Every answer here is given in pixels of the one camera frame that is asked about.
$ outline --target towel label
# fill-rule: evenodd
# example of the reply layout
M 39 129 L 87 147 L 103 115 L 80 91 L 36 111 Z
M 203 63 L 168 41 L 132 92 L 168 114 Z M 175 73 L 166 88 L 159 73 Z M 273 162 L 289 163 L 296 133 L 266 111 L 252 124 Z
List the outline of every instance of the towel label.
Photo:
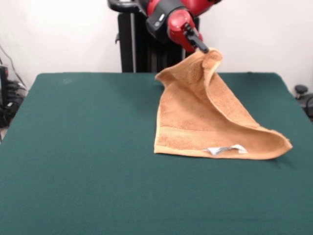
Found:
M 218 156 L 219 154 L 228 150 L 232 150 L 232 149 L 238 149 L 238 152 L 240 154 L 248 153 L 248 151 L 244 147 L 242 147 L 240 144 L 236 144 L 230 147 L 207 148 L 207 149 L 204 149 L 204 151 L 210 152 L 213 156 Z

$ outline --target table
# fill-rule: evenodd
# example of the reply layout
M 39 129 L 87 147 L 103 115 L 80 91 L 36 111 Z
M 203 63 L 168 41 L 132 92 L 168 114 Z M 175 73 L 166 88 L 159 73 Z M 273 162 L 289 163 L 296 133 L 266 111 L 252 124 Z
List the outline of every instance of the table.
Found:
M 0 146 L 1 235 L 307 235 L 313 128 L 274 73 L 221 73 L 294 148 L 270 161 L 153 153 L 154 74 L 41 74 Z

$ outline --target orange towel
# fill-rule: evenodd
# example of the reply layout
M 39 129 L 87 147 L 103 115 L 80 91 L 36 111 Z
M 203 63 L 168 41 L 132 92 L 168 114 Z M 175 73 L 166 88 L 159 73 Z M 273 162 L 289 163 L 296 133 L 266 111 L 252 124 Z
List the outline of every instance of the orange towel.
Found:
M 265 160 L 292 148 L 282 134 L 260 126 L 215 72 L 216 49 L 200 51 L 157 74 L 161 96 L 155 153 Z

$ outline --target red robot arm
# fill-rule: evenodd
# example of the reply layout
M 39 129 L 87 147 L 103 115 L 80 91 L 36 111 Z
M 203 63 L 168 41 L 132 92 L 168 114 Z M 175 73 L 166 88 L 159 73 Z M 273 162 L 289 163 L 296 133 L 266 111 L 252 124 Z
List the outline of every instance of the red robot arm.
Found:
M 141 9 L 148 16 L 148 31 L 159 41 L 170 38 L 188 52 L 199 48 L 208 52 L 197 31 L 194 17 L 207 11 L 221 0 L 139 0 Z

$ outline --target black cable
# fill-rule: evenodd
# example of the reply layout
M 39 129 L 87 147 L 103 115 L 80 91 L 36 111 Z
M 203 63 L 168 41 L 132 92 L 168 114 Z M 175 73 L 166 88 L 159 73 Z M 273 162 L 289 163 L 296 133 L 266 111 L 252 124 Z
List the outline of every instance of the black cable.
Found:
M 0 44 L 0 49 L 1 49 L 1 51 L 5 54 L 5 56 L 8 57 L 8 59 L 10 60 L 12 70 L 13 70 L 13 72 L 15 73 L 16 77 L 18 77 L 19 81 L 23 84 L 23 86 L 26 87 L 25 83 L 23 82 L 23 80 L 21 79 L 21 77 L 18 75 L 18 73 L 17 73 L 16 70 L 15 70 L 15 67 L 14 67 L 12 58 L 6 53 L 6 51 L 3 49 L 3 47 L 1 46 L 1 44 Z

